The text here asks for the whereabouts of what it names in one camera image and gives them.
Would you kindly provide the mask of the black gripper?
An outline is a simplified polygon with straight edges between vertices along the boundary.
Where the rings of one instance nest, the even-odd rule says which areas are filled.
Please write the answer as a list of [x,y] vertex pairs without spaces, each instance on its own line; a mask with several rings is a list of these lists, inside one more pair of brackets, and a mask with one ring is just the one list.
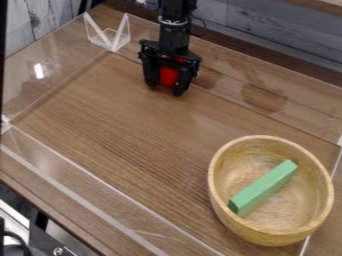
[[142,39],[138,54],[143,64],[145,81],[150,88],[159,85],[159,67],[170,65],[177,71],[177,81],[171,87],[174,96],[181,96],[197,77],[202,57],[190,50],[190,41],[175,43]]

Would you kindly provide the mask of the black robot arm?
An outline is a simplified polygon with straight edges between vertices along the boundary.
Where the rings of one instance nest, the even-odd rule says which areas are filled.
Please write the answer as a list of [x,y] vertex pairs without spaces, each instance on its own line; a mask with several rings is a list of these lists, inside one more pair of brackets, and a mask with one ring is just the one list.
[[159,39],[142,39],[139,59],[150,88],[166,86],[181,96],[198,77],[202,57],[190,50],[197,0],[158,0]]

